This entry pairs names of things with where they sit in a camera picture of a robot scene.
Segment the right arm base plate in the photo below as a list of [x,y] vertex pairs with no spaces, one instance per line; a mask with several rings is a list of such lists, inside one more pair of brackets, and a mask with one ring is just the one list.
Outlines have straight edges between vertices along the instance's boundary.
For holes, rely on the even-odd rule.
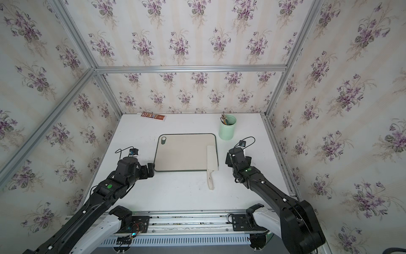
[[229,214],[227,217],[228,223],[232,225],[233,231],[236,232],[265,232],[267,229],[248,221],[245,214]]

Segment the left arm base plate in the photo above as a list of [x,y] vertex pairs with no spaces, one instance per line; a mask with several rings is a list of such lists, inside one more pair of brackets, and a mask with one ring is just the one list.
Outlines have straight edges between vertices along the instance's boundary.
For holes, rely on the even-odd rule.
[[131,221],[124,220],[118,233],[147,233],[149,222],[149,216],[132,216]]

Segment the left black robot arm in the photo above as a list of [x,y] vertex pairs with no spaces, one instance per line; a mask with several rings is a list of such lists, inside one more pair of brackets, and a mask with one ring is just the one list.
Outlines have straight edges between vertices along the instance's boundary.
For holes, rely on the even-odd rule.
[[89,199],[53,236],[25,254],[69,254],[89,228],[141,179],[154,176],[154,163],[141,165],[135,157],[124,157],[108,177],[95,186]]

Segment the green pencil cup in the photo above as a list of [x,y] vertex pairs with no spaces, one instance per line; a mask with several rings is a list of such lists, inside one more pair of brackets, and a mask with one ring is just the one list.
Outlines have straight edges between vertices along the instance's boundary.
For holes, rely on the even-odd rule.
[[228,125],[226,126],[221,122],[221,125],[219,128],[219,137],[222,140],[231,140],[234,136],[237,119],[233,115],[230,115],[230,114],[225,114],[225,115],[227,116]]

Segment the beige cutting board green rim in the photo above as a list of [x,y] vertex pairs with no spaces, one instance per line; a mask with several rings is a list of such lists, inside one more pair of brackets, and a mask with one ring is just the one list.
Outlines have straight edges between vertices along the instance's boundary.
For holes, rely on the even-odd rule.
[[154,169],[157,172],[206,171],[207,146],[217,148],[212,133],[162,134],[158,138]]

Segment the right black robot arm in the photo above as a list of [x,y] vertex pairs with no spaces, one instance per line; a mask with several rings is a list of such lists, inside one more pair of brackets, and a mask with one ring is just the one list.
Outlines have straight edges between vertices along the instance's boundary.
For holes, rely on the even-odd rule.
[[242,148],[230,149],[225,163],[233,169],[235,182],[255,192],[276,214],[271,215],[262,204],[257,204],[246,210],[250,224],[280,237],[291,254],[309,254],[326,243],[310,203],[297,201],[279,190],[251,165],[251,157],[246,156]]

